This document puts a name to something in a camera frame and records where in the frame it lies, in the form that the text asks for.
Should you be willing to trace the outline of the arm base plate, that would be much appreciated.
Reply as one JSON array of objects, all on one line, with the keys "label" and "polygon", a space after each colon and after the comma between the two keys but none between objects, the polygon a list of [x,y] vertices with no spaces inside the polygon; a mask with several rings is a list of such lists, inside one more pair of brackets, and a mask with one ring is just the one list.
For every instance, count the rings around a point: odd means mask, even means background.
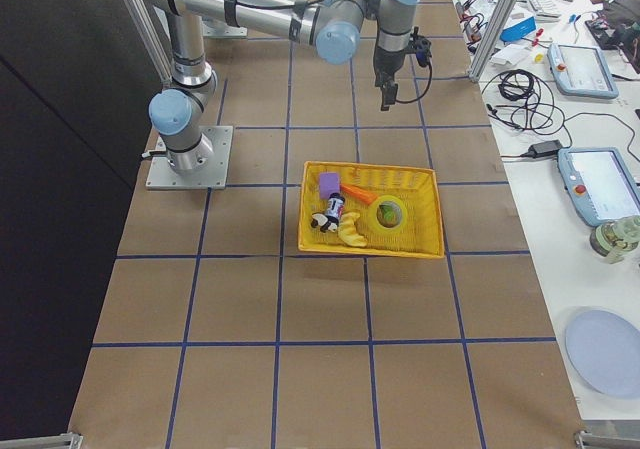
[{"label": "arm base plate", "polygon": [[146,188],[149,190],[224,190],[234,128],[200,126],[201,140],[194,149],[169,151],[161,137],[153,150]]},{"label": "arm base plate", "polygon": [[229,26],[224,21],[202,17],[203,37],[209,39],[244,39],[248,30],[244,27]]}]

